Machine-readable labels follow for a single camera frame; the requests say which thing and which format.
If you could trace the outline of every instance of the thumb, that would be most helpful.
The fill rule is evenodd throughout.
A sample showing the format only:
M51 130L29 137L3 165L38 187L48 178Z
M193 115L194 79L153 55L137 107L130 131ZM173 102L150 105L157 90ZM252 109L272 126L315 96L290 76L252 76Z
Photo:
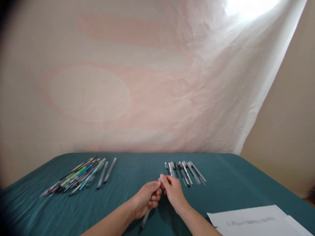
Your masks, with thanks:
M164 185L164 187L165 187L165 189L167 191L168 188L170 187L170 184L169 184L167 178L165 177L165 175L161 174L160 175L160 179L161 179L161 181L162 181L162 183L163 183L163 185Z

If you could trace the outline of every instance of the table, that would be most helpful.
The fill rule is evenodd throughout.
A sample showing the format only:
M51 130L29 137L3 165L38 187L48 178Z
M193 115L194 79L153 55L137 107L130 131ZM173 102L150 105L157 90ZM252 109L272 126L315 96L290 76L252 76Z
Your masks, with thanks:
M88 189L39 198L64 174L98 155L116 164L108 182L96 190L99 176ZM206 186L185 187L185 197L205 218L216 213L276 204L315 235L315 208L268 177L243 158L233 154L113 154L68 153L55 157L0 192L6 223L21 235L80 235L123 202L146 182L167 174L164 162L192 161L206 178ZM191 235L173 207L162 197L151 211L142 232L141 220L134 221L125 235Z

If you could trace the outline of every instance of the hand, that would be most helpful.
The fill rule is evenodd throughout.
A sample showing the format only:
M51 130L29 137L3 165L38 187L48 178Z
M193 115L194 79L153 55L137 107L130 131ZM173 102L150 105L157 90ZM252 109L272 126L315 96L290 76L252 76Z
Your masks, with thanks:
M149 207L158 207L158 202L162 194L160 186L160 181L148 182L130 199L136 219L143 217Z
M167 195L176 213L180 215L180 210L189 206L181 188L180 180L169 175L165 176L161 174L159 181L162 182L161 189L164 189L164 195Z

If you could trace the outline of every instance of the left hand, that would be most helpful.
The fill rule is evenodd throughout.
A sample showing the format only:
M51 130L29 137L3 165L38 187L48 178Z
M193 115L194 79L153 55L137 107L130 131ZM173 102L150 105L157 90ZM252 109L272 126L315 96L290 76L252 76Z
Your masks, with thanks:
M143 217L149 207L158 207L158 201L161 199L162 194L160 186L160 181L148 182L130 199L136 219Z

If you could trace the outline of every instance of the light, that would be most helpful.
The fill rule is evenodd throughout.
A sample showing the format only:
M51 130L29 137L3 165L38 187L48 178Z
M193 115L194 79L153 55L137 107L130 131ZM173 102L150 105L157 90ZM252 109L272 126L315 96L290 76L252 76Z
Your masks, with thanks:
M238 15L240 20L253 20L273 9L279 0L228 0L225 12L228 16Z

